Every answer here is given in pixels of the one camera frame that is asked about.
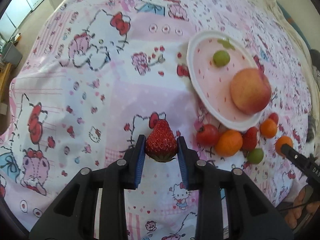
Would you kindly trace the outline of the small orange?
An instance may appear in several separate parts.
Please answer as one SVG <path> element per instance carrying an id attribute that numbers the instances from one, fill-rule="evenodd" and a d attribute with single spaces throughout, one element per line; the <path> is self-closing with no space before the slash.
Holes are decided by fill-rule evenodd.
<path id="1" fill-rule="evenodd" d="M 272 119 L 268 118 L 260 125 L 260 134 L 271 139 L 276 136 L 277 129 L 277 124 Z"/>
<path id="2" fill-rule="evenodd" d="M 290 147 L 293 147 L 293 141 L 292 141 L 292 139 L 291 139 L 290 137 L 284 135 L 284 136 L 279 137 L 278 140 L 276 141 L 275 145 L 274 145 L 276 152 L 277 152 L 282 158 L 285 158 L 285 155 L 281 152 L 281 147 L 282 147 L 283 145 L 285 145 L 285 144 L 289 145 Z"/>

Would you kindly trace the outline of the small green lime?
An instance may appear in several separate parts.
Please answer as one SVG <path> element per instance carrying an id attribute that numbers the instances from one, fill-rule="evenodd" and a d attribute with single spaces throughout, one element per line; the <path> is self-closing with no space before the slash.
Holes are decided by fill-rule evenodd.
<path id="1" fill-rule="evenodd" d="M 264 158 L 264 152 L 261 148 L 255 148 L 247 154 L 247 160 L 252 164 L 259 164 Z"/>

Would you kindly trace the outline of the red yellow apple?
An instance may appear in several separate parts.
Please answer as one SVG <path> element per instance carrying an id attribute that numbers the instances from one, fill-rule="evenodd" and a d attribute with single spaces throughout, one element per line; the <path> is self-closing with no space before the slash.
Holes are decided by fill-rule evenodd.
<path id="1" fill-rule="evenodd" d="M 262 71 L 257 68 L 245 68 L 233 76 L 230 94 L 233 103 L 242 113 L 253 115 L 268 105 L 272 88 Z"/>

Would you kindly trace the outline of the large red strawberry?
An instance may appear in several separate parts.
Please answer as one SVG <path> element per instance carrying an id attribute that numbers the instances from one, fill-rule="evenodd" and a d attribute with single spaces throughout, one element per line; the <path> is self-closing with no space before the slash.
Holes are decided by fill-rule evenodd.
<path id="1" fill-rule="evenodd" d="M 177 141 L 167 120 L 158 120 L 146 139 L 145 153 L 159 163 L 167 163 L 175 159 L 177 152 Z"/>

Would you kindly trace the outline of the large green lime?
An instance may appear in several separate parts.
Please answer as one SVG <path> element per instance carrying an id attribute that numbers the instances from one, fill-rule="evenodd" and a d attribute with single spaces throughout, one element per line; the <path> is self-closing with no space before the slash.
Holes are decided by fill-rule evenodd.
<path id="1" fill-rule="evenodd" d="M 218 50 L 213 55 L 213 62 L 217 67 L 224 67 L 230 62 L 230 55 L 225 50 Z"/>

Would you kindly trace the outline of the small red cherry tomato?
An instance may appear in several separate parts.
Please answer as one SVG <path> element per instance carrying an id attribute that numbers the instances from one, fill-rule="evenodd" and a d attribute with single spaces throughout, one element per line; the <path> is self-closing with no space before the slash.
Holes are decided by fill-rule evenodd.
<path id="1" fill-rule="evenodd" d="M 276 124 L 278 124 L 279 116 L 277 113 L 273 112 L 268 116 L 269 119 L 273 120 Z"/>

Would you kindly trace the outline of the small red strawberry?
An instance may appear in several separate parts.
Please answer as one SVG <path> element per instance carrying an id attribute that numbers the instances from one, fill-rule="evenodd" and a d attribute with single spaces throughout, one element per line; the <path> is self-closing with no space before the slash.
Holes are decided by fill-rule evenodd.
<path id="1" fill-rule="evenodd" d="M 243 151 L 251 151 L 255 149 L 258 143 L 257 133 L 258 129 L 256 127 L 251 127 L 242 135 Z"/>

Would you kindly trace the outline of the large orange tangerine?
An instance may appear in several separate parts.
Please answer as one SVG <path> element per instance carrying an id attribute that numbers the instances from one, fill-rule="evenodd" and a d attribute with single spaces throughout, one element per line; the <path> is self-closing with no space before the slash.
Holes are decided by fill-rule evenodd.
<path id="1" fill-rule="evenodd" d="M 221 157 L 231 157 L 240 151 L 242 143 L 241 133 L 229 129 L 220 135 L 217 144 L 214 146 L 214 150 Z"/>

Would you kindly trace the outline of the pink strawberry pattern plate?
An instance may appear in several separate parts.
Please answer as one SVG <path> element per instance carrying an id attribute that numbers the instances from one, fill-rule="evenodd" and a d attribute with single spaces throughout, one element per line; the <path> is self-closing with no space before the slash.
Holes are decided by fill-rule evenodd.
<path id="1" fill-rule="evenodd" d="M 228 49 L 230 62 L 221 68 L 213 63 L 214 53 L 225 49 L 219 40 L 234 47 Z M 193 88 L 208 112 L 221 124 L 243 132 L 258 123 L 262 112 L 253 115 L 242 113 L 229 92 L 230 82 L 238 71 L 257 68 L 253 56 L 242 44 L 222 32 L 203 30 L 190 38 L 186 60 Z"/>

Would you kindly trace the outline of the Hello Kitty bed sheet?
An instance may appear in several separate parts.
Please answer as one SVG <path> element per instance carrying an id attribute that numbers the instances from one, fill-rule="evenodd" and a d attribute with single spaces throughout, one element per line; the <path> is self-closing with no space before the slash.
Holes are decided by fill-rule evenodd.
<path id="1" fill-rule="evenodd" d="M 190 38 L 222 32 L 253 56 L 272 88 L 260 126 L 275 112 L 276 136 L 258 130 L 263 161 L 240 149 L 221 157 L 197 130 L 212 116 L 191 83 Z M 302 154 L 308 117 L 319 110 L 310 54 L 276 0 L 65 0 L 48 18 L 9 88 L 11 122 L 1 135 L 1 195 L 18 227 L 30 231 L 82 169 L 122 158 L 140 134 L 165 119 L 201 159 L 241 168 L 268 200 L 293 201 L 305 177 L 275 150 L 288 136 Z"/>

